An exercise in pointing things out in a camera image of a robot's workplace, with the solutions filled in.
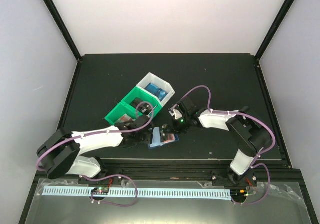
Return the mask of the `red circle credit card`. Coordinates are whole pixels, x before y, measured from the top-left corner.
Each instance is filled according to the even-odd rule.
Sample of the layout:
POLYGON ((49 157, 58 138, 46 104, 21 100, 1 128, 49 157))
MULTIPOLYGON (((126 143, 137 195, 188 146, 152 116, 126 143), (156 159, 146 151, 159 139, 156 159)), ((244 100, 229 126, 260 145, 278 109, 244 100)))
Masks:
POLYGON ((175 139, 175 135, 174 134, 168 134, 166 136, 166 143, 170 143, 170 142, 174 142, 176 139, 175 139))

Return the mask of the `blue card holder wallet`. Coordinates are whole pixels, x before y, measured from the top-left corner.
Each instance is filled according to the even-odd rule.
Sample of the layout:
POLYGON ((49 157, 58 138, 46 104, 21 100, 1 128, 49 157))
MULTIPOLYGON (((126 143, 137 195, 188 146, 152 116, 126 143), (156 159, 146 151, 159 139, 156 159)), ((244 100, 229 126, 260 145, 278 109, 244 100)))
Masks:
POLYGON ((152 132, 149 149, 158 148, 166 144, 179 141, 179 136, 173 133, 165 133, 160 127, 155 127, 152 132))

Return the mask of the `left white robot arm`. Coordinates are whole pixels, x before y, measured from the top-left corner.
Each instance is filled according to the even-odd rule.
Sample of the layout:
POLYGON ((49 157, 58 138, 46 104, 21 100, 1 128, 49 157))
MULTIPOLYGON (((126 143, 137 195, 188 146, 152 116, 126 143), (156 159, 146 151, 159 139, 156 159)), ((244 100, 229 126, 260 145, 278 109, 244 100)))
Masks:
POLYGON ((152 119, 147 115, 100 130, 80 132, 60 128, 37 150, 36 169, 44 171, 49 179, 71 174, 103 183, 107 170, 101 158, 85 157, 84 154, 109 147, 150 144, 152 128, 152 119))

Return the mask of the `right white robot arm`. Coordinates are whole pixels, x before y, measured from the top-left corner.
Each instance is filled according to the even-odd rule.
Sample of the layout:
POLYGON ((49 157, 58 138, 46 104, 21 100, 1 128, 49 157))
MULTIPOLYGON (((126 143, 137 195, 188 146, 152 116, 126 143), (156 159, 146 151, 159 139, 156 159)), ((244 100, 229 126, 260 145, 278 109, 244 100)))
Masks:
POLYGON ((267 147, 273 147, 272 130, 252 116, 249 107, 221 111, 198 108, 189 97, 183 97, 169 109, 171 123, 160 128, 161 135, 187 133, 191 128, 215 128, 228 131, 238 146, 237 153, 224 175, 232 185, 240 185, 245 174, 267 147))

